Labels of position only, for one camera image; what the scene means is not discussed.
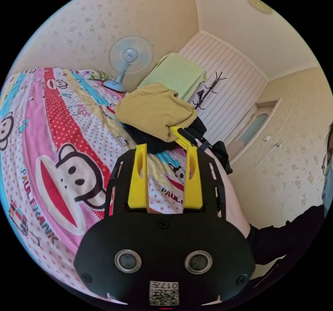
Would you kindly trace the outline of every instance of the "ceiling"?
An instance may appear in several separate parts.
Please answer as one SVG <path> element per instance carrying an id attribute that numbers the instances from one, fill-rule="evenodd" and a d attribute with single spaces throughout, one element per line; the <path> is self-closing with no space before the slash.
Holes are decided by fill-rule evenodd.
<path id="1" fill-rule="evenodd" d="M 240 51 L 268 80 L 319 66 L 309 46 L 277 12 L 247 0 L 196 0 L 199 28 Z"/>

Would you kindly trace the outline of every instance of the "black clothing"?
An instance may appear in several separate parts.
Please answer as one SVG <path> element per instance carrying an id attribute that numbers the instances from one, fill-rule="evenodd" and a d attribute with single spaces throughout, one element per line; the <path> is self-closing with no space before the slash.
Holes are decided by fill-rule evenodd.
<path id="1" fill-rule="evenodd" d="M 159 154 L 166 150 L 173 150 L 178 146 L 176 142 L 165 142 L 146 132 L 140 131 L 131 125 L 128 124 L 123 124 L 123 125 L 127 133 L 131 136 L 131 138 L 137 145 L 147 144 L 148 154 Z M 186 130 L 189 133 L 193 130 L 196 134 L 199 134 L 200 137 L 202 137 L 207 131 L 205 125 L 203 124 L 203 122 L 200 120 L 199 117 L 197 117 L 193 121 L 193 123 L 188 128 L 186 128 Z"/>
<path id="2" fill-rule="evenodd" d="M 280 228 L 270 226 L 257 229 L 251 226 L 247 240 L 256 264 L 265 265 L 276 258 L 285 257 L 277 260 L 264 276 L 250 280 L 238 296 L 254 288 L 270 286 L 289 271 L 313 242 L 324 219 L 324 206 L 320 205 L 310 207 Z"/>

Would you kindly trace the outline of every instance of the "door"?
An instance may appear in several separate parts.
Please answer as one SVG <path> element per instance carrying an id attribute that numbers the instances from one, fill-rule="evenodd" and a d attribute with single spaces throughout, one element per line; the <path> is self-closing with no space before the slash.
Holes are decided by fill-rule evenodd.
<path id="1" fill-rule="evenodd" d="M 230 161 L 234 159 L 243 150 L 243 148 L 245 148 L 246 145 L 256 137 L 257 134 L 259 134 L 272 110 L 272 106 L 257 107 L 253 113 L 250 110 L 249 113 L 252 113 L 252 115 L 249 120 L 246 121 L 245 117 L 243 125 L 239 125 L 241 129 L 239 130 L 238 128 L 236 130 L 237 134 L 226 146 Z"/>

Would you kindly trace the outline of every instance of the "coat rack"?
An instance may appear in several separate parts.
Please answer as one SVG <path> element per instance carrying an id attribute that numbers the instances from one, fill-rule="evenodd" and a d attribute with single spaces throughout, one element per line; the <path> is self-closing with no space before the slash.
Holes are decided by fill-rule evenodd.
<path id="1" fill-rule="evenodd" d="M 198 95 L 198 98 L 199 98 L 199 102 L 198 102 L 198 103 L 194 103 L 194 101 L 192 101 L 193 104 L 195 105 L 195 108 L 194 108 L 195 110 L 198 109 L 198 108 L 200 108 L 200 110 L 204 110 L 204 108 L 201 108 L 200 106 L 201 106 L 202 102 L 204 101 L 204 99 L 206 98 L 206 96 L 207 96 L 210 92 L 212 92 L 212 93 L 214 93 L 214 94 L 217 94 L 217 92 L 213 91 L 214 87 L 217 85 L 217 83 L 218 83 L 219 81 L 226 79 L 226 78 L 221 78 L 222 73 L 223 73 L 223 72 L 221 72 L 220 75 L 217 76 L 217 72 L 215 72 L 215 74 L 216 74 L 216 79 L 214 80 L 214 82 L 211 84 L 210 87 L 206 87 L 206 86 L 205 86 L 205 88 L 208 89 L 208 90 L 206 91 L 205 94 L 204 94 L 204 92 L 205 92 L 204 89 L 202 89 L 202 90 L 200 90 L 200 91 L 197 92 L 197 95 Z"/>

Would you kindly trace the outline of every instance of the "blue stripe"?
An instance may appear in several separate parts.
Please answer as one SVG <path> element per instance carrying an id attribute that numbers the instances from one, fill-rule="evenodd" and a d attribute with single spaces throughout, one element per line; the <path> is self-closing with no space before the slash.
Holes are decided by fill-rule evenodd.
<path id="1" fill-rule="evenodd" d="M 25 78 L 26 74 L 25 73 L 21 73 L 19 75 L 19 77 L 17 78 L 17 82 L 12 86 L 10 92 L 8 93 L 2 108 L 0 109 L 0 116 L 2 118 L 5 117 L 5 115 L 9 112 L 11 105 L 13 103 L 13 100 L 15 99 L 16 95 L 19 92 L 20 86 Z M 6 191 L 5 191 L 5 186 L 3 184 L 3 175 L 2 175 L 2 160 L 1 160 L 1 151 L 0 151 L 0 201 L 1 201 L 1 205 L 2 208 L 5 212 L 5 215 L 7 217 L 7 220 L 11 226 L 11 228 L 13 229 L 17 239 L 20 241 L 20 243 L 22 244 L 23 248 L 27 251 L 27 253 L 30 255 L 30 257 L 35 261 L 35 263 L 37 265 L 39 265 L 36 261 L 36 259 L 32 256 L 32 254 L 30 253 L 28 247 L 25 245 L 22 235 L 21 233 L 18 231 L 16 225 L 13 223 L 13 221 L 9 218 L 9 204 L 7 201 L 7 197 L 6 197 Z"/>
<path id="2" fill-rule="evenodd" d="M 178 168 L 181 166 L 177 160 L 174 160 L 170 157 L 170 155 L 167 152 L 162 152 L 159 154 L 156 154 L 157 158 L 166 164 L 172 164 L 175 168 Z"/>
<path id="3" fill-rule="evenodd" d="M 110 103 L 94 87 L 87 83 L 80 74 L 76 74 L 73 71 L 71 72 L 76 80 L 80 80 L 79 84 L 81 89 L 86 91 L 98 104 L 107 106 L 110 105 Z"/>

